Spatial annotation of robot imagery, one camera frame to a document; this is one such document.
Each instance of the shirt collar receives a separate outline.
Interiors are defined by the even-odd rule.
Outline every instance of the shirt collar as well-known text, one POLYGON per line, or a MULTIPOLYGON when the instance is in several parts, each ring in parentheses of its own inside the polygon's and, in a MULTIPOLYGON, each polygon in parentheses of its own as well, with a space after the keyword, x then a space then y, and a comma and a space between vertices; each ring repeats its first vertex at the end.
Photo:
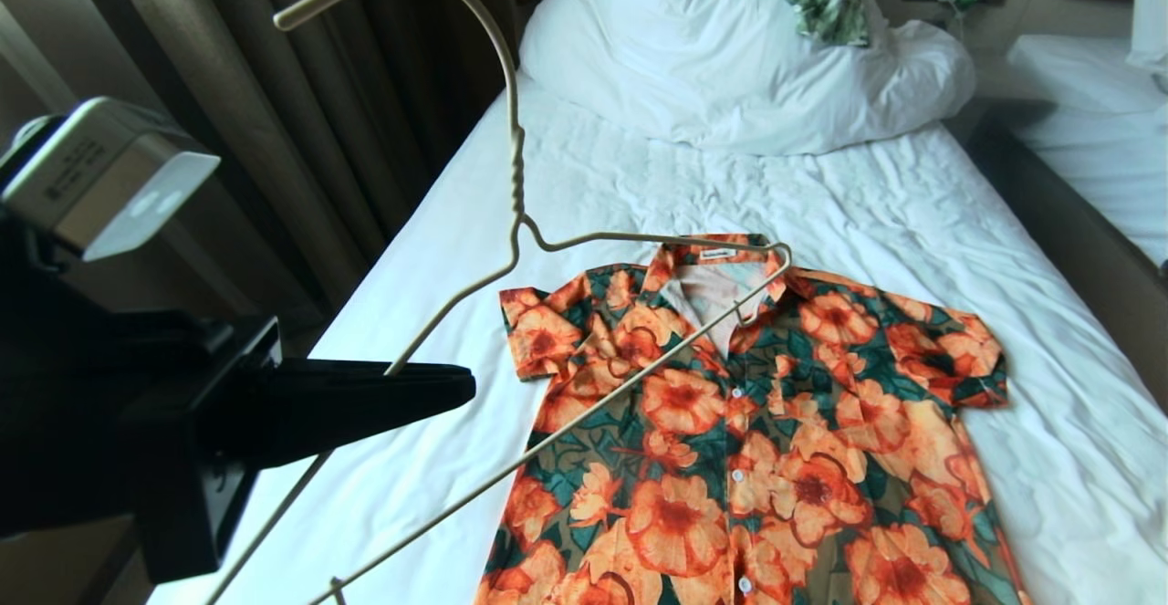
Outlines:
MULTIPOLYGON (((684 237, 716 239, 719 243, 750 244, 753 248, 765 248, 767 244, 771 244, 766 239, 766 236, 758 234, 709 234, 684 237)), ((765 263, 766 272, 774 273, 777 269, 781 267, 783 257, 773 250, 767 252, 748 252, 718 250, 717 248, 701 246, 701 244, 661 244, 656 256, 653 258, 653 263, 649 264, 648 271, 645 273, 645 281, 641 286, 639 299, 642 302, 647 302, 656 297, 668 281, 676 278, 677 269, 683 267, 683 265, 717 265, 725 263, 765 263)), ((799 295, 804 288, 798 287, 795 284, 798 279, 795 269, 790 269, 783 277, 772 280, 766 287, 766 297, 759 301, 756 314, 762 315, 767 313, 767 311, 774 310, 787 293, 797 293, 799 295)))

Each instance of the wall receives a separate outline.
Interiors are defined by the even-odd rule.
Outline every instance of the wall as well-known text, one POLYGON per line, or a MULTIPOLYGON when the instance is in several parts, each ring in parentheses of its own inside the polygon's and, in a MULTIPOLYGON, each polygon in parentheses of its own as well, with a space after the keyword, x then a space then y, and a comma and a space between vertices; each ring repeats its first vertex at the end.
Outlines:
MULTIPOLYGON (((877 0, 892 23, 934 19, 939 4, 877 0)), ((1083 0, 1007 0, 978 7, 966 22, 966 44, 975 53, 1004 53, 1017 35, 1110 35, 1131 32, 1131 6, 1083 0)))

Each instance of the shirt label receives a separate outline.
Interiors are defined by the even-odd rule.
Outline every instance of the shirt label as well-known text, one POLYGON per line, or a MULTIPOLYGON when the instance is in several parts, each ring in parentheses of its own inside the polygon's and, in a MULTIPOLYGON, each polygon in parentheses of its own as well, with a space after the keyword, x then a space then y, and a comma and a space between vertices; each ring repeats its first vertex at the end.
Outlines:
POLYGON ((701 252, 702 260, 714 260, 716 258, 734 258, 738 256, 738 250, 731 249, 717 249, 717 250, 704 250, 701 252))

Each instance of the orange floral shirt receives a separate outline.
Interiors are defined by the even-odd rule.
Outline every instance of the orange floral shirt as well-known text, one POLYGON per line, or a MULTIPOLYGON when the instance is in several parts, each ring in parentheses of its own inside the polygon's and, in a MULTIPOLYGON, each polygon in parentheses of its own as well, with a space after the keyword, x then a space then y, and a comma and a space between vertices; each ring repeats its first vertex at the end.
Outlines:
MULTIPOLYGON (((501 293, 551 376, 529 446, 701 326, 686 273, 779 262, 667 244, 501 293)), ((477 603, 1029 604, 957 417, 1006 403, 980 319, 797 267, 746 306, 522 468, 477 603)))

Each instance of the white bedsheet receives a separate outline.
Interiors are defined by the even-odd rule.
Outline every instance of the white bedsheet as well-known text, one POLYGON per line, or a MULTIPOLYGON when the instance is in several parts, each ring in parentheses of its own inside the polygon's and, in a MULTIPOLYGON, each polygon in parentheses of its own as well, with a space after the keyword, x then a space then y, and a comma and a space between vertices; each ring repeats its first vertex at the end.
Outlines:
POLYGON ((1168 95, 1127 40, 1026 35, 1011 68, 1054 110, 1011 131, 1153 263, 1168 259, 1168 95))
MULTIPOLYGON (((1013 405, 971 411, 1007 534, 1038 604, 1164 601, 1163 413, 955 140, 920 132, 826 157, 711 155, 644 140, 521 77, 528 209, 550 239, 584 231, 763 231, 795 260, 976 311, 1009 360, 1013 405)), ((505 264, 507 134, 481 119, 314 356, 391 360, 443 301, 505 264)), ((500 288, 558 287, 584 269, 649 260, 651 244, 530 242, 500 288)), ((418 361, 472 368, 468 405, 339 450, 224 603, 297 603, 346 576, 521 452, 543 383, 521 383, 498 288, 464 301, 418 361)), ((237 556, 307 465, 265 472, 237 556)), ((473 598, 508 482, 346 590, 350 605, 473 598)), ((160 586, 201 603, 216 576, 160 586)))

